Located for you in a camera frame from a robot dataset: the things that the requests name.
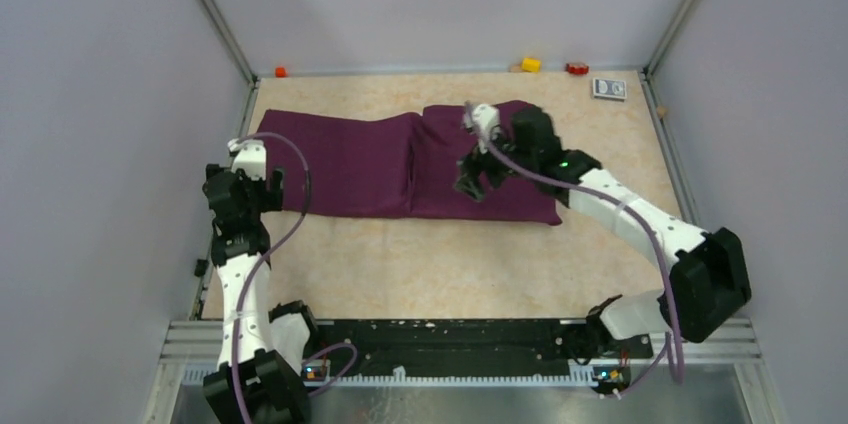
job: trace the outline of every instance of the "cable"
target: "cable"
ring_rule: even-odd
[[[306,158],[303,156],[303,153],[300,152],[300,149],[290,140],[285,137],[273,133],[273,132],[257,132],[255,134],[251,134],[249,136],[242,137],[238,140],[238,142],[244,142],[247,139],[258,139],[261,137],[270,137],[273,139],[277,139],[286,143],[294,152],[297,154],[297,157],[300,158],[301,164],[303,164],[303,172],[305,173],[306,183],[305,183],[305,196],[303,199],[303,208],[300,211],[300,216],[297,218],[297,222],[289,229],[289,232],[286,233],[276,244],[271,246],[264,254],[259,256],[259,259],[256,260],[256,264],[253,265],[253,268],[250,269],[250,272],[247,274],[247,277],[244,280],[244,286],[239,293],[238,301],[236,302],[236,319],[233,320],[233,352],[232,358],[230,360],[230,365],[232,366],[232,375],[233,375],[233,389],[236,394],[236,402],[238,403],[239,412],[241,412],[241,418],[244,421],[244,424],[251,424],[250,413],[247,410],[247,404],[244,402],[244,393],[241,390],[241,379],[239,378],[239,360],[238,360],[238,343],[239,339],[237,336],[239,335],[239,325],[241,324],[241,316],[242,308],[244,307],[244,300],[247,297],[247,290],[250,288],[250,283],[253,282],[253,277],[256,275],[259,268],[262,264],[271,257],[271,254],[274,253],[277,249],[280,248],[289,238],[294,235],[295,231],[300,227],[303,223],[303,219],[306,218],[306,213],[309,211],[309,204],[312,201],[312,176],[309,173],[309,164],[306,162]]]
[[[474,133],[477,135],[477,138],[480,139],[481,142],[483,142],[483,144],[486,146],[486,149],[489,152],[491,152],[492,155],[494,155],[499,161],[501,161],[501,163],[503,163],[505,166],[509,167],[510,169],[515,171],[516,173],[518,173],[518,174],[520,174],[520,175],[522,175],[522,176],[524,176],[528,179],[531,179],[531,180],[534,180],[534,181],[537,181],[537,182],[541,182],[542,184],[560,187],[560,188],[563,188],[563,189],[567,189],[569,191],[582,192],[584,194],[588,194],[590,196],[597,197],[598,199],[607,201],[614,206],[620,206],[622,204],[622,202],[619,199],[616,199],[615,197],[613,197],[609,194],[605,194],[603,192],[596,191],[594,189],[590,189],[588,187],[578,186],[578,185],[570,184],[570,183],[567,183],[567,182],[558,181],[556,179],[551,179],[549,177],[545,177],[545,176],[542,176],[540,174],[536,174],[535,172],[531,172],[527,169],[524,169],[523,167],[521,167],[518,164],[516,164],[515,162],[513,162],[505,154],[503,154],[483,134],[482,130],[480,129],[480,126],[472,118],[472,116],[473,116],[473,105],[471,103],[468,103],[468,102],[465,103],[465,114],[468,116],[469,121],[472,123],[472,126],[474,127]],[[660,247],[660,243],[657,240],[657,236],[654,234],[653,230],[651,229],[650,224],[648,224],[648,221],[646,221],[645,218],[642,217],[641,214],[639,214],[638,212],[633,210],[633,208],[631,208],[629,205],[624,206],[624,212],[629,214],[630,217],[632,217],[637,223],[639,223],[639,226],[642,227],[642,229],[645,231],[645,234],[648,236],[648,239],[651,242],[651,247],[653,248],[654,254],[656,254],[656,256],[657,256],[657,264],[660,268],[660,276],[662,277],[663,287],[665,288],[666,301],[668,302],[668,311],[669,311],[669,317],[670,317],[670,320],[671,320],[671,332],[674,336],[674,353],[671,352],[671,346],[670,346],[671,336],[669,335],[669,333],[666,333],[666,335],[665,335],[665,345],[663,346],[662,351],[657,354],[657,356],[654,358],[654,362],[652,362],[651,365],[648,366],[648,369],[646,369],[644,372],[639,374],[639,376],[633,381],[633,383],[630,385],[630,387],[627,389],[627,391],[630,391],[633,388],[635,388],[642,381],[642,379],[645,377],[645,375],[647,375],[651,370],[653,370],[656,367],[657,363],[663,357],[665,357],[666,354],[668,354],[669,371],[671,372],[672,379],[675,382],[677,382],[678,384],[682,384],[683,383],[683,372],[684,372],[684,370],[683,370],[684,369],[683,338],[682,338],[681,333],[680,333],[680,321],[679,321],[678,316],[677,316],[677,305],[674,301],[674,293],[671,291],[671,279],[669,278],[668,265],[667,265],[666,260],[665,260],[665,254],[662,252],[662,248]]]
[[[333,344],[332,346],[325,347],[324,349],[321,349],[320,351],[316,352],[311,357],[308,357],[308,358],[303,360],[303,363],[306,364],[306,363],[314,361],[315,359],[318,359],[319,357],[326,358],[327,354],[329,354],[329,353],[331,353],[331,352],[333,352],[337,349],[350,349],[351,352],[353,352],[353,355],[350,357],[350,360],[347,361],[347,364],[345,365],[345,367],[343,367],[342,370],[338,372],[338,374],[333,376],[329,381],[327,381],[321,387],[318,387],[316,389],[309,391],[309,397],[320,396],[321,394],[324,394],[325,392],[330,390],[330,386],[332,386],[336,381],[341,379],[342,376],[344,376],[347,373],[347,371],[349,371],[350,368],[353,367],[353,364],[356,362],[356,358],[359,357],[359,351],[356,350],[356,346],[354,346],[353,344],[349,344],[347,342],[339,342],[339,343]]]

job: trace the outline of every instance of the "table top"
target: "table top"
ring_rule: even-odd
[[[592,77],[626,81],[627,100],[593,99]],[[679,216],[635,71],[263,79],[249,130],[269,109],[376,120],[431,104],[513,99],[550,114],[563,147],[586,151]],[[558,211],[563,224],[556,227],[309,215],[271,258],[269,305],[302,299],[322,319],[579,317],[609,296],[662,286],[656,269],[623,241],[585,216]],[[266,214],[272,242],[296,218]],[[221,300],[214,276],[203,317],[221,318]]]

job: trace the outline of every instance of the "wooden table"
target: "wooden table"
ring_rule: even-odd
[[[592,77],[626,80],[627,101],[593,99]],[[268,109],[375,120],[431,104],[512,99],[543,107],[563,147],[583,149],[679,215],[635,71],[264,79],[250,132]],[[661,287],[654,267],[622,241],[559,210],[564,223],[557,227],[310,215],[272,257],[271,305],[302,299],[316,317],[339,319],[579,317],[611,295]],[[266,215],[272,241],[296,217]],[[221,308],[215,277],[204,317],[222,317]]]

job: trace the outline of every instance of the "yellow object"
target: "yellow object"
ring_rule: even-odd
[[[542,61],[525,57],[521,61],[521,69],[526,72],[539,72],[542,69]]]

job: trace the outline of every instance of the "small electronic device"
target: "small electronic device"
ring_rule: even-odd
[[[627,83],[614,79],[592,79],[592,97],[596,99],[627,99]]]

